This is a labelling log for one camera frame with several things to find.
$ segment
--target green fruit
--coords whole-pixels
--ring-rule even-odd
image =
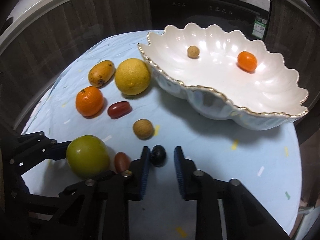
[[[72,171],[84,179],[108,170],[110,165],[106,145],[93,135],[74,139],[67,148],[66,158]]]

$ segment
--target screw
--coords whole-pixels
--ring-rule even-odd
[[[124,177],[130,177],[132,175],[132,171],[123,171],[121,174]]]
[[[203,176],[203,171],[201,170],[196,170],[193,172],[193,175],[195,175],[196,177],[202,177]]]
[[[87,180],[85,181],[85,184],[86,184],[88,187],[93,186],[95,183],[96,183],[96,182],[95,182],[95,180],[93,180],[93,179],[87,179]]]
[[[239,186],[239,185],[240,185],[240,181],[237,180],[237,179],[232,179],[230,182],[231,182],[231,184],[232,184],[233,186]]]

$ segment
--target dark round fruit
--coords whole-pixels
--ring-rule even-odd
[[[156,145],[150,154],[150,162],[155,167],[162,167],[165,164],[166,155],[165,149],[161,145]]]

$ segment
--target round table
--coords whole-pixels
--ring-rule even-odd
[[[231,120],[207,119],[155,82],[140,95],[127,98],[113,80],[101,88],[108,106],[123,100],[130,102],[133,111],[119,119],[107,115],[107,106],[95,118],[84,118],[77,112],[75,97],[90,85],[88,71],[102,60],[118,66],[125,59],[141,58],[137,43],[147,43],[147,33],[106,38],[75,60],[40,100],[23,133],[44,131],[58,142],[92,134],[105,142],[111,158],[122,151],[132,160],[140,157],[143,146],[164,146],[167,164],[150,169],[144,199],[129,203],[131,240],[195,238],[196,202],[184,201],[179,194],[173,163],[176,146],[182,146],[185,156],[213,178],[239,179],[289,234],[301,192],[300,152],[292,123],[252,131]],[[133,123],[142,118],[155,127],[149,140],[139,140],[132,132]],[[66,186],[80,181],[66,160],[45,160],[23,178],[30,193],[45,196],[58,196]]]

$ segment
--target white bowl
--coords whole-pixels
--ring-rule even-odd
[[[266,130],[308,113],[301,105],[308,91],[298,87],[298,71],[288,69],[280,53],[270,53],[262,41],[249,41],[241,31],[189,23],[181,30],[168,25],[162,35],[150,32],[147,38],[149,44],[138,48],[159,86],[188,100],[205,117]],[[191,45],[200,49],[197,59],[187,56]],[[254,73],[237,66],[241,51],[257,58]]]

